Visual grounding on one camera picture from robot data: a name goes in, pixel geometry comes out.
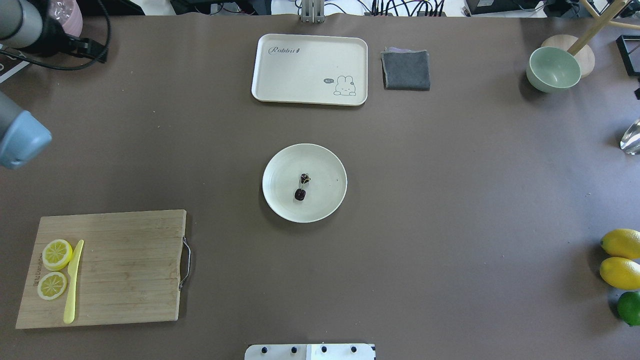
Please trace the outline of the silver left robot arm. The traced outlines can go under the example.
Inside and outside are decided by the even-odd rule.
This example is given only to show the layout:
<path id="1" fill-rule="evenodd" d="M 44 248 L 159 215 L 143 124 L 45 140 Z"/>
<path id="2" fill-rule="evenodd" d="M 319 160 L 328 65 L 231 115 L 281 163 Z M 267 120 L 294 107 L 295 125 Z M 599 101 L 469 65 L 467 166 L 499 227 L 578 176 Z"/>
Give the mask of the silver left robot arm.
<path id="1" fill-rule="evenodd" d="M 31 68 L 56 72 L 78 72 L 105 64 L 112 41 L 110 13 L 103 0 L 97 3 L 106 23 L 105 41 L 69 34 L 50 14 L 48 0 L 3 0 L 1 2 L 1 55 L 18 62 L 18 70 L 1 80 L 16 81 Z M 34 114 L 9 94 L 1 93 L 0 162 L 17 170 L 40 155 L 53 135 Z"/>

